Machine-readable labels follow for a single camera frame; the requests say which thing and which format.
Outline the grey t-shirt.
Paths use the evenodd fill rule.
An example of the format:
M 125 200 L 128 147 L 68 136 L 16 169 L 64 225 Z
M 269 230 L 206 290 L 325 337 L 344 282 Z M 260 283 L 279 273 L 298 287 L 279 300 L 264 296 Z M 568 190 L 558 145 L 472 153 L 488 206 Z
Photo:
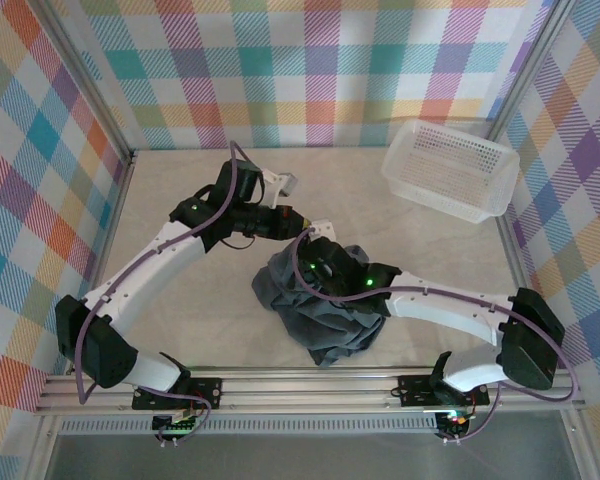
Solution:
M 260 304 L 278 314 L 289 336 L 319 367 L 369 349 L 386 318 L 310 295 L 295 280 L 291 250 L 287 246 L 274 254 L 253 278 L 251 286 Z

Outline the white perforated plastic basket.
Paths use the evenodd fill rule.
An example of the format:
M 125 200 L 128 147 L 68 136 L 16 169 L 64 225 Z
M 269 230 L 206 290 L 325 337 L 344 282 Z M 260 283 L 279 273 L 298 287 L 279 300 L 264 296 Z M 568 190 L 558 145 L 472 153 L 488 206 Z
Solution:
M 479 224 L 506 212 L 519 168 L 509 147 L 413 119 L 396 133 L 381 174 L 392 194 Z

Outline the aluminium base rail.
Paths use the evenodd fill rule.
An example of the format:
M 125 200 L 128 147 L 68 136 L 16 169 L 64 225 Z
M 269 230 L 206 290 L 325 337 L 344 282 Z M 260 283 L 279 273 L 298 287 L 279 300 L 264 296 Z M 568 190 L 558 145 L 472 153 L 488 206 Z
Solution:
M 390 394 L 403 375 L 428 375 L 431 369 L 400 367 L 201 368 L 196 378 L 220 378 L 217 414 L 396 413 L 400 401 Z M 38 401 L 38 415 L 132 414 L 134 388 L 121 384 L 96 388 L 86 404 L 77 398 L 75 377 L 52 375 Z

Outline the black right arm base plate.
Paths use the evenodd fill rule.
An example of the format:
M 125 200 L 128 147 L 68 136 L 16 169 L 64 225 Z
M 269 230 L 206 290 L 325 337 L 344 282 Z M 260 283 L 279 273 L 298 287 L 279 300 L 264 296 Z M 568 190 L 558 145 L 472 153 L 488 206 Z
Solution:
M 391 395 L 400 400 L 402 407 L 410 406 L 487 406 L 490 404 L 485 385 L 469 392 L 459 392 L 444 383 L 432 385 L 429 375 L 404 375 L 397 378 Z

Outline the aluminium side rail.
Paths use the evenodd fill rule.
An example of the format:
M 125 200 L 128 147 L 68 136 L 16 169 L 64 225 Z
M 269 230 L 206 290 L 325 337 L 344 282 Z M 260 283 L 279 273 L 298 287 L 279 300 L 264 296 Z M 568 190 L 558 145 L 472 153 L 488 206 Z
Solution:
M 496 218 L 496 225 L 517 287 L 517 292 L 512 296 L 513 311 L 530 320 L 551 340 L 558 340 L 558 344 L 561 344 L 564 328 L 542 296 L 529 287 L 512 228 L 504 216 Z M 558 363 L 558 355 L 547 341 L 517 320 L 506 324 L 504 353 L 506 366 L 513 366 L 525 373 L 554 373 Z
M 97 286 L 104 277 L 138 154 L 138 150 L 132 150 L 124 158 L 118 195 L 115 198 L 114 207 L 107 224 L 101 252 L 95 263 L 94 273 L 88 284 L 90 288 Z M 52 410 L 51 412 L 36 413 L 34 415 L 33 432 L 26 444 L 26 463 L 17 480 L 45 479 L 61 424 L 68 416 L 73 416 L 73 413 Z

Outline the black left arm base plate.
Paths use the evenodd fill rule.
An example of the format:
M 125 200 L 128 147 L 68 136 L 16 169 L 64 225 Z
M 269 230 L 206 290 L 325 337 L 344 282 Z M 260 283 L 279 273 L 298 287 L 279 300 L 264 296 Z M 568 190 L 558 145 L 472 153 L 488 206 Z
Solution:
M 138 387 L 134 391 L 131 407 L 133 410 L 184 410 L 201 408 L 202 403 L 193 402 L 196 396 L 207 400 L 212 409 L 220 406 L 222 380 L 220 378 L 185 378 L 179 380 L 167 393 L 151 393 Z

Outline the aluminium corner post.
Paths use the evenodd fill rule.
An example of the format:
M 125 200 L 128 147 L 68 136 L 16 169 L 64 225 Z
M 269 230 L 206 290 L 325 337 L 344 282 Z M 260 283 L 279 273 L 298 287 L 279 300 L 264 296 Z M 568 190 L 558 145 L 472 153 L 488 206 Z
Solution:
M 487 140 L 497 142 L 504 135 L 578 0 L 538 1 L 541 8 L 526 30 L 530 40 L 524 40 L 515 51 L 516 58 L 509 65 L 502 89 L 492 105 Z
M 130 147 L 122 130 L 119 128 L 111 110 L 105 102 L 94 77 L 89 72 L 79 50 L 74 46 L 66 32 L 60 17 L 55 13 L 50 0 L 27 0 L 32 11 L 40 21 L 45 32 L 59 53 L 65 68 L 72 76 L 76 86 L 84 95 L 94 116 L 100 122 L 122 160 L 131 165 L 134 160 L 134 149 Z

